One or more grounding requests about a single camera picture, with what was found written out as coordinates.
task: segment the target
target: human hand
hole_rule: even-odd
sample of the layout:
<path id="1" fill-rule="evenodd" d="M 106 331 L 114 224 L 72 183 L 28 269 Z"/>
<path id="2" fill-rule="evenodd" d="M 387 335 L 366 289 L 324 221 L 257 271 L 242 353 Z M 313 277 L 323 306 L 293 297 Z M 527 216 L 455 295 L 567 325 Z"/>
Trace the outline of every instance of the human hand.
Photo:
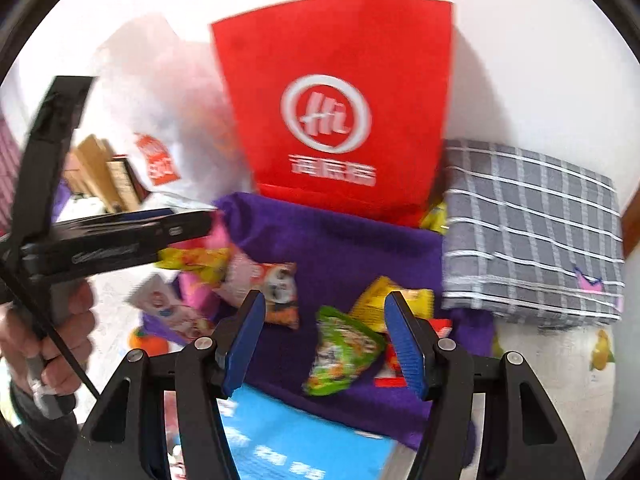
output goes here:
<path id="1" fill-rule="evenodd" d="M 69 298 L 69 318 L 59 327 L 58 333 L 80 364 L 85 364 L 93 346 L 88 336 L 95 327 L 95 316 L 91 312 L 94 295 L 85 281 Z M 10 304 L 0 305 L 0 352 L 9 365 L 16 386 L 31 395 L 27 380 L 26 358 L 42 357 L 49 361 L 42 372 L 42 382 L 55 394 L 64 396 L 76 391 L 81 381 L 71 366 L 60 355 L 58 347 L 46 337 L 38 341 L 31 329 L 25 325 Z"/>

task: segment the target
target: pink curtain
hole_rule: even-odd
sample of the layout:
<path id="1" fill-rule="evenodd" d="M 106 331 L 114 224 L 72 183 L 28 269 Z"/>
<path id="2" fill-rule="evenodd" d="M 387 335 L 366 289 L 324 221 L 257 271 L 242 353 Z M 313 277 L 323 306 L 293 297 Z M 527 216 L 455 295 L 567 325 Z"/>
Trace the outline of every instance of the pink curtain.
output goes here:
<path id="1" fill-rule="evenodd" d="M 20 148 L 0 112 L 0 235 L 9 229 L 11 222 L 11 204 L 19 165 Z"/>

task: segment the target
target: blue paper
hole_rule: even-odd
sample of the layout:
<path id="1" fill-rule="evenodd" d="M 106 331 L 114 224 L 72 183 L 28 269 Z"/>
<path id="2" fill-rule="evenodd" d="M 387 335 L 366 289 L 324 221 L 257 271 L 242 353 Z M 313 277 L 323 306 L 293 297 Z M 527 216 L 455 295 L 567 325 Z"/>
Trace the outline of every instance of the blue paper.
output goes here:
<path id="1" fill-rule="evenodd" d="M 376 480 L 394 444 L 246 385 L 218 406 L 242 480 Z"/>

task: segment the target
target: checkered fabric box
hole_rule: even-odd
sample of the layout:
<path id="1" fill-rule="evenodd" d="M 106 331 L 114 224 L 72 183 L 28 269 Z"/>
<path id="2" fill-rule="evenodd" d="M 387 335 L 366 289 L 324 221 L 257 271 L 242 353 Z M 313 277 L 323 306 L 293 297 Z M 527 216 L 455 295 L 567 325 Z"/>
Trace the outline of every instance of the checkered fabric box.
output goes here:
<path id="1" fill-rule="evenodd" d="M 541 153 L 449 140 L 444 308 L 565 328 L 622 312 L 622 238 L 609 178 Z"/>

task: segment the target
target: metal screw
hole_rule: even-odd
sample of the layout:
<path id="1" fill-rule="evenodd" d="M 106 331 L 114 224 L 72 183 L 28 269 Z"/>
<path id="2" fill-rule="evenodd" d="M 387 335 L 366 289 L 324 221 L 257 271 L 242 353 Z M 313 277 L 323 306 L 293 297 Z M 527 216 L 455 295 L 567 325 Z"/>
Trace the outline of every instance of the metal screw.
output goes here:
<path id="1" fill-rule="evenodd" d="M 134 348 L 133 350 L 129 351 L 129 353 L 127 353 L 127 361 L 129 361 L 130 363 L 140 361 L 144 354 L 145 353 L 140 348 Z"/>
<path id="2" fill-rule="evenodd" d="M 449 339 L 448 337 L 445 337 L 438 341 L 438 348 L 440 348 L 440 350 L 446 350 L 446 351 L 455 350 L 456 342 L 453 341 L 453 339 Z"/>
<path id="3" fill-rule="evenodd" d="M 195 347 L 198 350 L 206 350 L 207 348 L 210 348 L 211 345 L 213 345 L 213 341 L 210 337 L 201 337 L 196 339 Z"/>
<path id="4" fill-rule="evenodd" d="M 524 362 L 524 357 L 517 352 L 509 352 L 507 354 L 507 361 L 512 365 L 521 365 Z"/>

